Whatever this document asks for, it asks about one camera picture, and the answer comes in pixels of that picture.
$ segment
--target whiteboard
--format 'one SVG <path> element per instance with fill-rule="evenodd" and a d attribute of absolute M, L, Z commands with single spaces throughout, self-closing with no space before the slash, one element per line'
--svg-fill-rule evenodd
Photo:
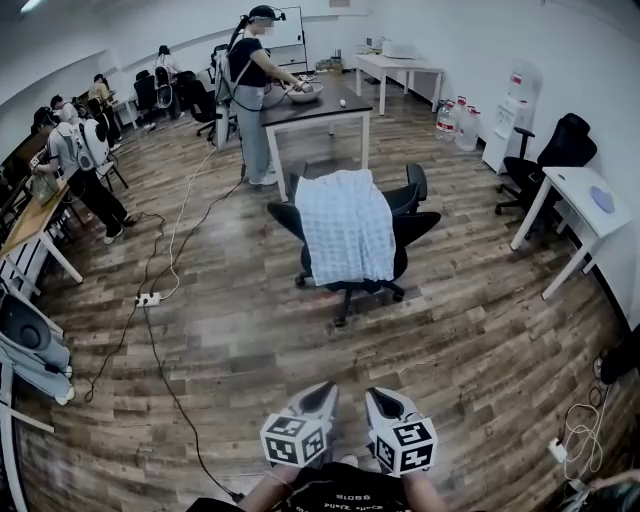
<path fill-rule="evenodd" d="M 282 9 L 287 21 L 276 21 L 271 36 L 260 36 L 264 48 L 278 48 L 281 46 L 297 46 L 304 42 L 302 35 L 302 10 L 300 7 Z"/>

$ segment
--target desk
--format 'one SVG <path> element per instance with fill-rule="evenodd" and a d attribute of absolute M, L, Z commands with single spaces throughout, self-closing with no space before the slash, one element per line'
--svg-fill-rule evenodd
<path fill-rule="evenodd" d="M 413 82 L 415 73 L 434 73 L 436 75 L 436 88 L 431 98 L 431 111 L 437 112 L 442 90 L 442 77 L 444 69 L 434 68 L 423 60 L 416 59 L 390 59 L 384 55 L 367 53 L 356 55 L 356 92 L 362 96 L 362 72 L 380 80 L 380 115 L 384 115 L 384 107 L 387 95 L 387 75 L 395 71 L 404 71 L 406 80 L 404 93 L 409 94 L 409 83 Z"/>
<path fill-rule="evenodd" d="M 2 249 L 0 249 L 0 260 L 5 260 L 18 277 L 32 287 L 36 295 L 40 295 L 40 290 L 35 287 L 35 284 L 31 283 L 27 279 L 27 276 L 24 275 L 9 256 L 14 249 L 22 247 L 34 239 L 39 239 L 43 243 L 53 257 L 58 260 L 60 265 L 69 272 L 76 282 L 82 282 L 82 276 L 62 255 L 46 231 L 47 224 L 69 190 L 69 185 L 65 181 L 58 180 L 58 184 L 60 185 L 60 190 L 58 190 L 56 195 L 44 206 L 40 206 L 40 203 L 38 203 L 35 198 L 31 198 L 28 206 L 22 212 L 20 219 L 13 226 L 13 229 L 2 246 Z"/>
<path fill-rule="evenodd" d="M 285 98 L 282 103 L 271 109 L 268 108 L 268 102 L 265 102 L 267 109 L 260 113 L 260 122 L 267 130 L 269 149 L 271 150 L 273 167 L 278 176 L 280 198 L 283 202 L 287 201 L 287 190 L 282 172 L 280 153 L 278 152 L 278 144 L 276 143 L 276 132 L 279 130 L 300 129 L 318 124 L 328 124 L 330 126 L 330 133 L 333 133 L 333 123 L 335 121 L 361 118 L 362 157 L 360 165 L 363 169 L 369 167 L 369 123 L 371 110 L 373 110 L 371 105 L 356 96 L 351 89 L 342 85 L 332 77 L 321 76 L 319 80 L 324 86 L 324 91 L 322 91 L 322 95 L 317 101 L 298 105 L 293 103 L 289 98 Z M 340 106 L 340 100 L 347 102 L 345 108 Z"/>
<path fill-rule="evenodd" d="M 127 113 L 129 114 L 129 118 L 131 119 L 131 122 L 133 123 L 133 129 L 134 130 L 138 129 L 138 123 L 136 123 L 137 115 L 134 114 L 133 110 L 131 109 L 131 104 L 134 101 L 136 101 L 137 99 L 138 99 L 138 96 L 134 94 L 133 96 L 130 96 L 126 100 L 123 100 L 123 101 L 117 100 L 112 105 L 113 111 L 115 113 L 117 113 L 118 111 L 122 110 L 123 108 L 127 109 Z M 122 130 L 122 121 L 120 121 L 120 116 L 118 116 L 117 119 L 120 122 L 120 129 Z"/>
<path fill-rule="evenodd" d="M 549 288 L 542 293 L 542 298 L 547 300 L 560 285 L 568 279 L 596 244 L 603 243 L 609 235 L 631 222 L 632 216 L 622 199 L 620 199 L 607 182 L 592 169 L 587 167 L 545 167 L 543 171 L 546 174 L 546 178 L 520 230 L 513 239 L 513 242 L 511 242 L 511 248 L 516 251 L 522 244 L 524 237 L 531 229 L 533 221 L 542 208 L 551 187 L 555 188 L 562 195 L 565 201 L 567 201 L 594 233 L 594 236 L 584 241 L 582 247 L 580 247 L 574 257 L 571 258 L 569 264 L 560 272 Z M 591 197 L 591 187 L 599 187 L 611 194 L 616 207 L 613 213 L 605 212 L 596 204 Z M 566 225 L 567 221 L 562 221 L 558 232 L 561 233 Z M 589 273 L 594 265 L 595 259 L 584 268 L 583 272 L 585 274 Z"/>

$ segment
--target power outlet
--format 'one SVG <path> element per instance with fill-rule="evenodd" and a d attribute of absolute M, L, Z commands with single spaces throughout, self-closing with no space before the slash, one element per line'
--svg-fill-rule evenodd
<path fill-rule="evenodd" d="M 549 443 L 549 452 L 559 464 L 562 464 L 567 459 L 567 450 L 557 438 Z"/>
<path fill-rule="evenodd" d="M 140 298 L 136 297 L 136 307 L 153 307 L 160 305 L 160 294 L 159 293 L 141 293 Z"/>

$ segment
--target white bowl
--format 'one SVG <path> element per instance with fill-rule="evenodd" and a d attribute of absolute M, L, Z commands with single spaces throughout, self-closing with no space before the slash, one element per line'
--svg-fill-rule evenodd
<path fill-rule="evenodd" d="M 313 87 L 313 92 L 297 92 L 291 91 L 289 93 L 289 98 L 294 103 L 311 103 L 312 101 L 317 100 L 322 94 L 324 86 L 322 84 L 311 84 Z"/>

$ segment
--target purple object on table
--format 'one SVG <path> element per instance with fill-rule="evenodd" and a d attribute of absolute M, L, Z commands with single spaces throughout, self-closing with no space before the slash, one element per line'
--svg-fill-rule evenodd
<path fill-rule="evenodd" d="M 616 205 L 613 203 L 613 197 L 601 188 L 591 187 L 591 197 L 605 212 L 613 213 L 616 211 Z"/>

